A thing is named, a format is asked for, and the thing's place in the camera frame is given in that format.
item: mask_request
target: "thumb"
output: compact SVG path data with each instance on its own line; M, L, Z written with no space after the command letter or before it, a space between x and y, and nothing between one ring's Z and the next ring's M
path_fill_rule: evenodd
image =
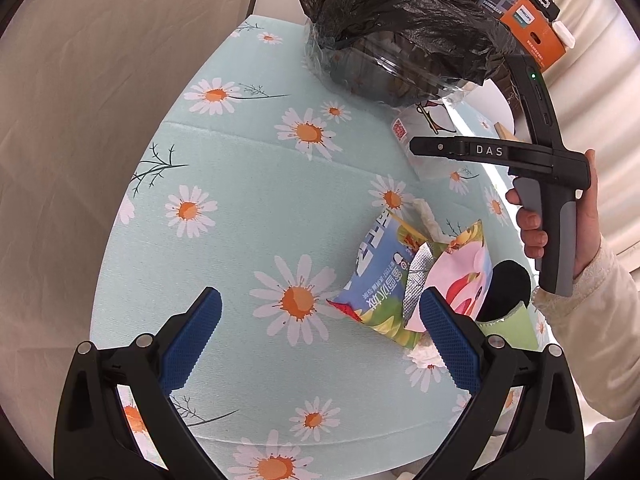
M584 154L589 161L589 169L591 171L591 187L586 189L580 200L578 201L578 207L580 211L590 218L598 218L598 173L596 171L596 152L594 150L587 150Z

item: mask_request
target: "red qr code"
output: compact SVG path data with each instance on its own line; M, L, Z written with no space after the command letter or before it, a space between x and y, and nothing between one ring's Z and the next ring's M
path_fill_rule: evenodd
M406 135L406 130L404 129L404 125L400 122L400 119L396 119L396 122L393 126L393 131L396 134L398 140L402 140Z

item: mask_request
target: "blue rubber fingertip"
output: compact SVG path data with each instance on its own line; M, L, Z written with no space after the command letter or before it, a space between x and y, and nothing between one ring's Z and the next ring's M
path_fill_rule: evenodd
M222 298L214 288L164 353L159 382L165 396L185 385L221 317Z
M451 307L430 290L420 297L420 319L456 386L472 395L480 390L480 357L460 331Z

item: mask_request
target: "silver screw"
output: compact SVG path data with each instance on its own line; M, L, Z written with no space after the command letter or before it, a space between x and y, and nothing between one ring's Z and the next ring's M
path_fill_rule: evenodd
M499 335L489 336L489 345L491 345L494 348L503 348L504 339L502 339Z
M562 355L562 349L558 345L549 345L549 353L553 357L560 357Z
M138 336L138 338L136 339L136 345L140 348L146 348L151 345L153 341L153 337L151 337L149 334L143 334Z
M91 343L88 341L81 342L78 345L78 353L81 355L88 354L89 350L91 350Z

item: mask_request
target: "human hand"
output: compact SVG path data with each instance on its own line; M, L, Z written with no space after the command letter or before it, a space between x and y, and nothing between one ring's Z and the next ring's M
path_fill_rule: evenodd
M598 173L596 172L596 152L585 153L591 170L591 187L583 192L576 203L575 265L574 279L593 261L600 250L600 221L598 219ZM506 199L513 205L520 205L520 197L515 189L507 192ZM545 253L548 236L538 231L542 220L533 211L520 208L516 222L521 229L527 258L541 258Z

